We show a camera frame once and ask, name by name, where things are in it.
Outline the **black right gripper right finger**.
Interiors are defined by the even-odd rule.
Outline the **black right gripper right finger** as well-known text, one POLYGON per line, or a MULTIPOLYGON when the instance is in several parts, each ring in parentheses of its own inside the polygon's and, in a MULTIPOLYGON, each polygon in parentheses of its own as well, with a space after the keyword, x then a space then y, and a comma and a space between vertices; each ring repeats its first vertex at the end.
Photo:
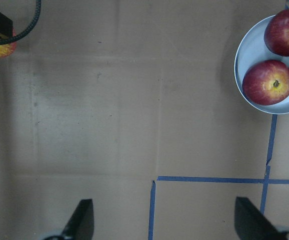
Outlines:
POLYGON ((240 240, 286 240, 247 197, 236 197, 234 229, 240 240))

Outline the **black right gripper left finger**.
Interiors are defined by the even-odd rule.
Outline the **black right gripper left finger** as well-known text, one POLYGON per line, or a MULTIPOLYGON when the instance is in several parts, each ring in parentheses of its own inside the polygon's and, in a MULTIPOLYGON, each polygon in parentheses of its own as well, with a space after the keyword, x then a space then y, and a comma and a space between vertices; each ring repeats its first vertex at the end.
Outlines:
POLYGON ((91 240, 94 235, 92 199, 82 199, 60 234, 61 240, 91 240))

